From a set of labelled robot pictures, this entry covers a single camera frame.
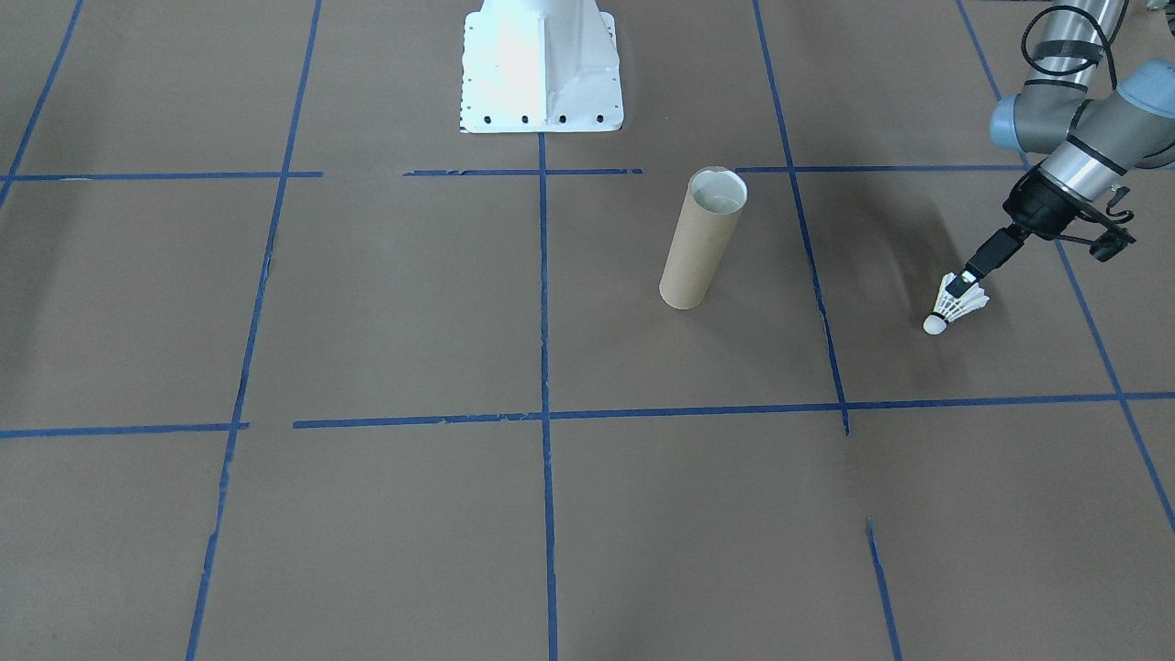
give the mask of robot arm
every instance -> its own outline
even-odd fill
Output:
[[[1099,261],[1134,242],[1121,225],[1133,214],[1112,211],[1129,190],[1119,189],[1117,180],[1133,168],[1175,162],[1175,63],[1152,60],[1109,97],[1086,99],[1102,58],[1113,67],[1108,46],[1124,11],[1123,0],[1056,0],[1028,26],[1048,18],[1030,58],[1022,43],[1033,74],[1020,94],[996,107],[991,133],[996,146],[1048,156],[1012,188],[1003,202],[1012,223],[980,245],[946,286],[951,295],[962,296],[1034,234],[1086,243]],[[1109,36],[1107,28],[1112,28]],[[1093,201],[1110,188],[1119,194],[1102,213]],[[1065,229],[1076,218],[1101,224],[1102,235],[1095,240],[1066,236]]]

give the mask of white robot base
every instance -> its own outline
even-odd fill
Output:
[[[583,133],[624,123],[616,19],[596,0],[484,0],[465,16],[461,129]]]

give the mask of cardboard tube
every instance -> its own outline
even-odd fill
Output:
[[[690,187],[669,248],[660,294],[677,309],[701,302],[746,204],[746,183],[724,167],[706,167]]]

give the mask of brown floor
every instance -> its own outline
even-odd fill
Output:
[[[1043,6],[600,0],[625,127],[538,137],[476,0],[0,1],[0,659],[1170,659],[1171,173],[921,330]]]

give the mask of shuttlecock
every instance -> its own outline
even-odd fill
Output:
[[[954,281],[954,272],[942,276],[942,283],[939,284],[939,298],[934,301],[934,311],[922,322],[922,330],[926,330],[931,336],[938,336],[947,329],[947,323],[969,311],[975,311],[992,299],[979,284],[972,285],[964,292],[962,297],[956,298],[947,291],[947,284],[952,281]]]

